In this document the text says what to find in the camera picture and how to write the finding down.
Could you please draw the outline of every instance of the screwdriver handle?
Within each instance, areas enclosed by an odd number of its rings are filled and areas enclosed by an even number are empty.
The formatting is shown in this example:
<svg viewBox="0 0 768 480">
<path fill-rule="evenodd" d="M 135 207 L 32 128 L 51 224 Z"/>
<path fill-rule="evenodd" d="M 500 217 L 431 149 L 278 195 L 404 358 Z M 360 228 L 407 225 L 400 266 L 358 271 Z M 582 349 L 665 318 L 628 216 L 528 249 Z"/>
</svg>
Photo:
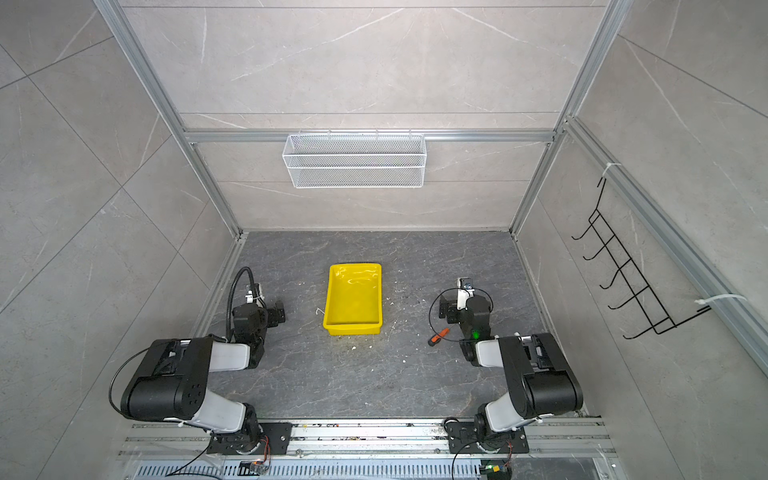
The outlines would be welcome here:
<svg viewBox="0 0 768 480">
<path fill-rule="evenodd" d="M 448 332 L 450 330 L 451 330 L 451 327 L 448 327 L 447 329 L 443 329 L 442 332 L 438 333 L 437 335 L 435 335 L 431 339 L 429 339 L 429 346 L 435 346 L 438 343 L 440 343 L 440 340 L 442 340 L 442 337 L 448 335 Z"/>
</svg>

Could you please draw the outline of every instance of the black wire rack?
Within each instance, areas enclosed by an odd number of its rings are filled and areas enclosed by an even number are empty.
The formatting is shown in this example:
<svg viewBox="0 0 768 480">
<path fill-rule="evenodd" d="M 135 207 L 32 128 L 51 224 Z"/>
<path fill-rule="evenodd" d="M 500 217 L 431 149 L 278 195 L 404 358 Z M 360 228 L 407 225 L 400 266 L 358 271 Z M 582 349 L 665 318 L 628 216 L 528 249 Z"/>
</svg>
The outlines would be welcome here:
<svg viewBox="0 0 768 480">
<path fill-rule="evenodd" d="M 589 232 L 590 230 L 594 231 L 594 233 L 598 236 L 598 239 L 603 244 L 603 246 L 600 247 L 600 249 L 592 257 L 589 257 L 589 258 L 582 257 L 582 258 L 584 258 L 584 260 L 586 260 L 586 261 L 594 260 L 594 258 L 597 257 L 600 254 L 600 252 L 605 250 L 606 252 L 608 252 L 608 255 L 611 257 L 611 260 L 613 261 L 614 265 L 616 266 L 616 273 L 614 273 L 614 276 L 611 279 L 611 282 L 607 286 L 603 286 L 601 284 L 600 288 L 603 289 L 603 290 L 608 290 L 609 288 L 611 288 L 613 286 L 614 282 L 616 281 L 616 278 L 621 275 L 621 278 L 627 284 L 627 288 L 629 288 L 629 291 L 632 294 L 632 296 L 630 296 L 621 305 L 619 305 L 619 306 L 610 306 L 609 305 L 608 308 L 611 309 L 611 310 L 618 310 L 622 306 L 625 306 L 629 302 L 634 300 L 637 303 L 637 305 L 640 307 L 640 310 L 643 312 L 643 315 L 645 316 L 645 319 L 648 321 L 648 324 L 650 326 L 648 328 L 646 328 L 645 330 L 641 331 L 637 335 L 633 335 L 633 336 L 626 336 L 626 335 L 624 335 L 623 337 L 625 339 L 627 339 L 627 340 L 636 339 L 637 337 L 643 335 L 644 333 L 650 332 L 651 330 L 653 330 L 657 335 L 660 335 L 662 333 L 669 332 L 670 330 L 675 329 L 675 328 L 677 328 L 680 325 L 683 325 L 685 322 L 691 321 L 692 319 L 698 317 L 699 315 L 703 315 L 706 312 L 709 312 L 710 310 L 712 310 L 712 308 L 710 306 L 703 306 L 703 307 L 699 308 L 696 311 L 695 314 L 689 316 L 685 320 L 682 320 L 680 322 L 676 322 L 674 319 L 672 319 L 672 316 L 669 314 L 669 312 L 667 312 L 667 309 L 664 307 L 664 304 L 661 302 L 661 300 L 659 299 L 659 296 L 654 291 L 654 288 L 652 286 L 650 286 L 650 284 L 648 283 L 648 280 L 645 278 L 645 275 L 643 274 L 643 271 L 640 270 L 640 267 L 638 267 L 637 264 L 634 262 L 634 259 L 632 258 L 632 256 L 627 251 L 627 248 L 624 247 L 624 244 L 621 242 L 621 239 L 619 239 L 619 237 L 616 235 L 616 232 L 614 232 L 614 229 L 611 228 L 611 225 L 608 223 L 606 218 L 600 212 L 600 200 L 602 200 L 603 192 L 605 191 L 605 178 L 601 178 L 600 179 L 600 181 L 598 182 L 598 188 L 600 189 L 600 196 L 598 196 L 598 202 L 594 206 L 594 210 L 592 211 L 592 214 L 589 216 L 589 227 L 587 227 L 587 229 L 580 236 L 578 236 L 578 237 L 571 237 L 571 238 L 574 239 L 574 240 L 581 240 L 582 238 L 584 238 L 584 235 L 586 235 L 587 232 Z M 603 238 L 603 235 L 600 235 L 600 232 L 595 227 L 595 222 L 597 222 L 598 220 L 602 220 L 602 223 L 604 223 L 606 228 L 611 232 L 611 236 L 608 237 L 607 240 L 605 240 Z M 616 260 L 616 256 L 611 252 L 611 249 L 608 248 L 608 244 L 611 243 L 611 242 L 614 242 L 614 243 L 618 244 L 619 247 L 621 247 L 621 249 L 624 251 L 624 253 L 626 254 L 626 256 L 628 258 L 627 261 L 622 262 L 621 264 L 619 264 L 619 262 Z M 629 279 L 624 274 L 625 268 L 627 266 L 630 266 L 630 265 L 634 266 L 634 269 L 640 274 L 640 278 L 642 279 L 642 282 L 640 282 L 639 286 L 636 284 L 635 287 L 632 287 L 632 284 L 629 282 Z M 652 299 L 655 300 L 658 303 L 658 306 L 660 307 L 660 310 L 663 312 L 664 318 L 662 318 L 661 320 L 659 320 L 657 322 L 654 322 L 653 320 L 650 319 L 650 316 L 648 315 L 647 308 L 643 305 L 643 303 L 640 301 L 640 298 L 639 298 L 640 294 L 644 293 L 644 292 L 649 292 L 650 296 L 652 297 Z"/>
</svg>

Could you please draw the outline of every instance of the white zip tie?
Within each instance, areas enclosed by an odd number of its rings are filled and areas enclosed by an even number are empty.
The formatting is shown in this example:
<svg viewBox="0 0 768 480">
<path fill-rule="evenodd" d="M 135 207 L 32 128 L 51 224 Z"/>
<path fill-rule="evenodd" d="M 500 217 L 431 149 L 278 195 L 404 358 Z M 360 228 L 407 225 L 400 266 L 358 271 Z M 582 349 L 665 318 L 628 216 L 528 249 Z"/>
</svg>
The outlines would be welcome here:
<svg viewBox="0 0 768 480">
<path fill-rule="evenodd" d="M 721 298 L 737 298 L 739 300 L 746 300 L 746 297 L 743 295 L 736 295 L 735 293 L 723 293 L 721 295 L 711 296 L 710 298 L 694 300 L 694 302 L 698 303 L 699 305 L 706 305 L 709 302 L 713 302 L 714 300 L 719 300 Z"/>
<path fill-rule="evenodd" d="M 603 174 L 601 177 L 605 177 L 605 174 L 608 172 L 608 169 L 613 167 L 614 165 L 621 165 L 621 164 L 612 164 L 611 162 L 608 162 L 605 164 L 605 170 L 603 170 Z"/>
</svg>

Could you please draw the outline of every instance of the yellow tray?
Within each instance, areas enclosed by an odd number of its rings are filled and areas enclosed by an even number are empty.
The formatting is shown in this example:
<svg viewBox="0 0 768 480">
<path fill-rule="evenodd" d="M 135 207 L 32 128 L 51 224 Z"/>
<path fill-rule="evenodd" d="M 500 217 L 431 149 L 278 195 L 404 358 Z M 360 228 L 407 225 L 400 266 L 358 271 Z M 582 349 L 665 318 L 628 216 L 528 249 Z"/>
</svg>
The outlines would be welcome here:
<svg viewBox="0 0 768 480">
<path fill-rule="evenodd" d="M 331 266 L 323 327 L 331 335 L 377 335 L 382 329 L 382 266 Z"/>
</svg>

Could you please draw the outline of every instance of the mesh basket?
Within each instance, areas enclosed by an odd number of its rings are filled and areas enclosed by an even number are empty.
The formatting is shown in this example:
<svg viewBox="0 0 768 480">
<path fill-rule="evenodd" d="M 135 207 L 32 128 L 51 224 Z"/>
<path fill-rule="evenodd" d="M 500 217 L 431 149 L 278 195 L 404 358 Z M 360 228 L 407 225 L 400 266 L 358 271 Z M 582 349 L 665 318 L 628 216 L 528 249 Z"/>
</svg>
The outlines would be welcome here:
<svg viewBox="0 0 768 480">
<path fill-rule="evenodd" d="M 294 134 L 283 160 L 296 188 L 421 187 L 426 151 L 419 134 Z"/>
</svg>

